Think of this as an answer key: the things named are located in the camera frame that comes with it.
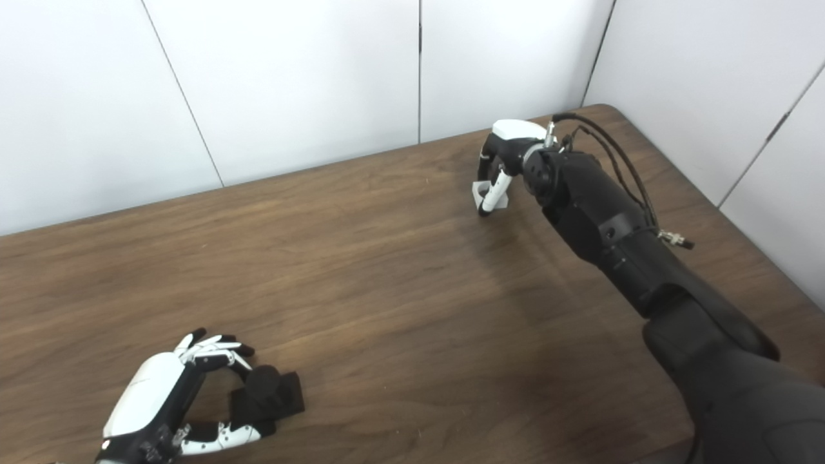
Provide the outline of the white and black left hand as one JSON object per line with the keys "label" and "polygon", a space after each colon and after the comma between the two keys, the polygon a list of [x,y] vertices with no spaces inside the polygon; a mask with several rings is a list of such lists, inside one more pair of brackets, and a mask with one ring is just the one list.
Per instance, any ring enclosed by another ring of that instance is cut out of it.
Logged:
{"label": "white and black left hand", "polygon": [[97,463],[174,463],[215,454],[276,432],[274,419],[189,423],[186,415],[206,375],[228,368],[247,381],[254,349],[230,334],[207,337],[204,328],[173,350],[150,356],[132,377],[102,432]]}

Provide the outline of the white and black right hand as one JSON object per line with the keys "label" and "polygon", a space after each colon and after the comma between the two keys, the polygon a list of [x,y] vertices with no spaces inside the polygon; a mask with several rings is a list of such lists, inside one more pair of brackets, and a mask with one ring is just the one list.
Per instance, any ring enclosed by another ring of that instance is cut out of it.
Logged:
{"label": "white and black right hand", "polygon": [[474,198],[480,217],[487,217],[506,196],[510,183],[524,173],[525,159],[552,140],[549,129],[532,121],[501,119],[478,155]]}

